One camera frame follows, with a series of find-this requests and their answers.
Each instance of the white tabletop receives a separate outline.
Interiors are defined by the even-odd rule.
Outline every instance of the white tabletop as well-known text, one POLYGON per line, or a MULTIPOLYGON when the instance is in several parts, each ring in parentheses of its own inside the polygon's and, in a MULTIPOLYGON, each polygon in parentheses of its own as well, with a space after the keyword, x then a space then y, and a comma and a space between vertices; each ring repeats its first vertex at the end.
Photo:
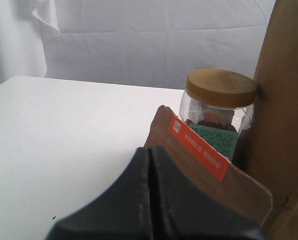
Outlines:
POLYGON ((0 240, 42 240, 95 199, 182 93, 27 76, 0 85, 0 240))

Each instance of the orange label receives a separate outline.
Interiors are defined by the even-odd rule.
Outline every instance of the orange label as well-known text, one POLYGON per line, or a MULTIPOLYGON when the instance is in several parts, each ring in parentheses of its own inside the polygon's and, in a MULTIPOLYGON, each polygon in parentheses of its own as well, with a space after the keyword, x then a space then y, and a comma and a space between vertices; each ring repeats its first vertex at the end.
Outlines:
POLYGON ((176 116, 172 119, 169 131, 184 147, 195 156, 221 182, 229 167, 229 160, 196 134, 176 116))

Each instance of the clear plastic jar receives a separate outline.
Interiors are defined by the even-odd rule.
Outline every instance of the clear plastic jar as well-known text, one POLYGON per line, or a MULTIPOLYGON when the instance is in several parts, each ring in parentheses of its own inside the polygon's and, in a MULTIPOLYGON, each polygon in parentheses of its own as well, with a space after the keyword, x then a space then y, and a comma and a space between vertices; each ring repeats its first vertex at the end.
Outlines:
POLYGON ((187 77, 180 117, 232 161, 241 133, 251 126, 256 89, 256 82, 235 72, 196 70, 187 77))

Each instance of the black plastic piece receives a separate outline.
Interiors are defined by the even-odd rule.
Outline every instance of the black plastic piece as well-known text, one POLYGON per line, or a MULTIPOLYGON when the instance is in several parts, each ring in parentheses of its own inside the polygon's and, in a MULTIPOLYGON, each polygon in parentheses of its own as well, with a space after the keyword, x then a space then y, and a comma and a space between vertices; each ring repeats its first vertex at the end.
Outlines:
POLYGON ((163 147, 139 148, 100 197, 47 240, 265 240, 260 227, 194 185, 163 147))
POLYGON ((47 240, 148 240, 149 154, 139 148, 113 185, 91 204, 59 221, 47 240))

